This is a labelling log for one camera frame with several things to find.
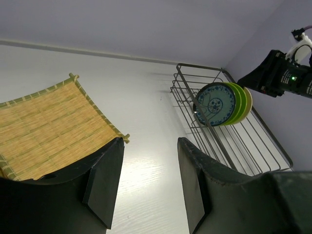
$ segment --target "plate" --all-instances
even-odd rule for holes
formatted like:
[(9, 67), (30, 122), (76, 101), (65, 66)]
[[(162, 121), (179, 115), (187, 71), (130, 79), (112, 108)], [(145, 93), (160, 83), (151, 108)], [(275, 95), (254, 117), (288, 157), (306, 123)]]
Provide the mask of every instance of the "plate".
[[(233, 90), (221, 82), (211, 83), (203, 87), (196, 95), (196, 100), (211, 126), (225, 123), (233, 114), (236, 104)], [(193, 111), (198, 121), (206, 125), (204, 117), (195, 104), (193, 104)]]
[(233, 117), (233, 119), (228, 120), (225, 123), (225, 125), (230, 125), (230, 124), (237, 122), (237, 120), (239, 120), (242, 117), (242, 115), (245, 113), (246, 107), (247, 107), (247, 96), (243, 88), (240, 87), (238, 84), (235, 84), (235, 83), (227, 83), (227, 84), (231, 85), (232, 87), (235, 87), (239, 91), (239, 94), (241, 97), (241, 106), (240, 106), (240, 109), (238, 110), (237, 115)]
[(246, 94), (246, 97), (247, 97), (247, 107), (246, 107), (246, 110), (244, 112), (244, 114), (236, 121), (234, 122), (233, 124), (236, 124), (236, 123), (239, 123), (241, 121), (243, 121), (247, 115), (250, 113), (250, 111), (252, 110), (252, 107), (253, 107), (253, 97), (252, 97), (252, 94), (250, 93), (250, 91), (244, 87), (244, 92)]
[(230, 118), (222, 124), (222, 125), (228, 125), (228, 123), (232, 122), (238, 116), (238, 112), (240, 110), (242, 102), (241, 102), (241, 95), (240, 95), (240, 92), (237, 89), (237, 87), (235, 87), (234, 85), (231, 85), (231, 83), (227, 83), (227, 82), (224, 84), (227, 85), (231, 90), (233, 90), (235, 97), (236, 97), (236, 104), (234, 107), (234, 112), (232, 113)]

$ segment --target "robotic hand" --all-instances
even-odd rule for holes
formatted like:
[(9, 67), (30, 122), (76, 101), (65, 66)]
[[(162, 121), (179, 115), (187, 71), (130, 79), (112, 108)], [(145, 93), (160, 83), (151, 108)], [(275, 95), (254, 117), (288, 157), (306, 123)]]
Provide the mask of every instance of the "robotic hand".
[(288, 91), (312, 98), (312, 55), (310, 67), (299, 64), (312, 52), (312, 41), (304, 34), (311, 28), (312, 25), (292, 31), (298, 43), (288, 53), (271, 50), (264, 61), (237, 84), (272, 97)]

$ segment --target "dark patterned plate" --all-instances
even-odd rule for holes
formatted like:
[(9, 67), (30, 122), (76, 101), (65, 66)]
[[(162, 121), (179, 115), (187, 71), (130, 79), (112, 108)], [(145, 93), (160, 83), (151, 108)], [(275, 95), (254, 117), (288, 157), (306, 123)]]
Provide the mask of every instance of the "dark patterned plate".
[[(196, 95), (196, 100), (211, 126), (225, 123), (231, 117), (236, 104), (233, 90), (228, 85), (220, 82), (203, 87)], [(199, 122), (206, 125), (195, 104), (193, 105), (193, 111)]]

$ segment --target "bamboo mat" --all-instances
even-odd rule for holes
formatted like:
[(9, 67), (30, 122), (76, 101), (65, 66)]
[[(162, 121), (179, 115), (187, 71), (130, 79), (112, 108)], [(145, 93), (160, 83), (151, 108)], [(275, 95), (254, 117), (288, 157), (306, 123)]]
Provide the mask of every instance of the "bamboo mat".
[(0, 176), (38, 179), (123, 135), (70, 78), (0, 104)]

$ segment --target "dish rack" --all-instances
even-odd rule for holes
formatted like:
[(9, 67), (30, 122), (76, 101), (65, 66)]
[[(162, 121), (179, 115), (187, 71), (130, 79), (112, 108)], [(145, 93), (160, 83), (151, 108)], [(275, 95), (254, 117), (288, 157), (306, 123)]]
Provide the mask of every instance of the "dish rack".
[(195, 98), (197, 93), (209, 83), (234, 82), (226, 70), (184, 63), (179, 63), (176, 69), (170, 88), (177, 103), (175, 107), (180, 110), (178, 115), (188, 139), (201, 151), (250, 176), (291, 170), (293, 161), (254, 107), (246, 119), (235, 125), (212, 127), (199, 123), (193, 112), (193, 104), (204, 116), (205, 122), (209, 121)]

